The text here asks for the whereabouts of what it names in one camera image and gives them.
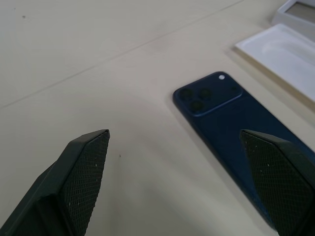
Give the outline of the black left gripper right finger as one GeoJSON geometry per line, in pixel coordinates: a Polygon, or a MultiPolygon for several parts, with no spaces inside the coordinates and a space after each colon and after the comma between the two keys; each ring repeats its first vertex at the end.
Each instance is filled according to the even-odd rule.
{"type": "Polygon", "coordinates": [[[255,189],[279,236],[315,236],[315,164],[294,143],[242,130],[255,189]]]}

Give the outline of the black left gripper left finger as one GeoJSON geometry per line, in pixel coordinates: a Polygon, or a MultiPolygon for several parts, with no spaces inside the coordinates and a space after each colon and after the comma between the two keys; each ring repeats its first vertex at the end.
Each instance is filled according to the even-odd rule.
{"type": "Polygon", "coordinates": [[[84,236],[100,191],[108,129],[68,143],[24,195],[0,236],[84,236]]]}

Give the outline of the dark blue smartphone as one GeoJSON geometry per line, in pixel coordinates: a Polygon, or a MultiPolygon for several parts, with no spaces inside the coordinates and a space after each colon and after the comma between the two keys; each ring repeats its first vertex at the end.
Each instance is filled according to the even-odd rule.
{"type": "Polygon", "coordinates": [[[315,153],[225,72],[215,72],[177,89],[173,102],[267,224],[273,226],[254,187],[241,145],[241,130],[291,141],[313,163],[315,153]]]}

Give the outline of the white rectangular box lid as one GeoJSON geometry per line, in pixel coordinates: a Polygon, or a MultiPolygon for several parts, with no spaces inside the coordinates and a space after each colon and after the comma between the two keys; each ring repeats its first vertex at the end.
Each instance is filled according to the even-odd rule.
{"type": "Polygon", "coordinates": [[[284,24],[315,42],[315,0],[288,0],[276,11],[271,24],[284,24]]]}

